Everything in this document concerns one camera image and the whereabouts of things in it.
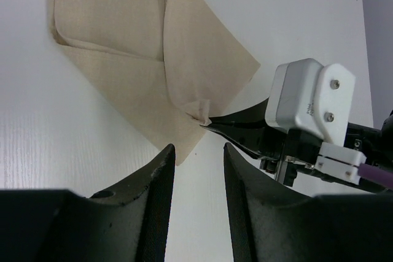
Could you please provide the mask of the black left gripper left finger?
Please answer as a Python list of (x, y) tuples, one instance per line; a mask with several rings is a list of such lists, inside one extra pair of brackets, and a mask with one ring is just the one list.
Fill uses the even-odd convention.
[(2, 261), (163, 261), (175, 148), (89, 198), (1, 191)]

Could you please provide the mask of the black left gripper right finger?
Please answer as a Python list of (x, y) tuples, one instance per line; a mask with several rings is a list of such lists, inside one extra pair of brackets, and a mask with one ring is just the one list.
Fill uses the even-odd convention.
[(391, 261), (392, 195), (309, 197), (224, 145), (235, 261)]

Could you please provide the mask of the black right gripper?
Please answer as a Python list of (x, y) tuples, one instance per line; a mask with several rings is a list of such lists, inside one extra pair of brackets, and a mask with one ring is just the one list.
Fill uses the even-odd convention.
[[(211, 117), (202, 126), (257, 160), (267, 156), (262, 148), (268, 98), (238, 112)], [(339, 183), (371, 193), (392, 192), (392, 117), (381, 129), (350, 123), (342, 146), (324, 142), (303, 130), (291, 130), (272, 159), (261, 160), (260, 169), (277, 182), (291, 187), (299, 173), (325, 182)]]

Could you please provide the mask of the beige cloth napkin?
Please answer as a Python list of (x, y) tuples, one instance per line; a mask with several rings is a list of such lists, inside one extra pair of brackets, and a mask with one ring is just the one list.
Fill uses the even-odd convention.
[(47, 0), (49, 30), (87, 80), (181, 164), (259, 69), (204, 0)]

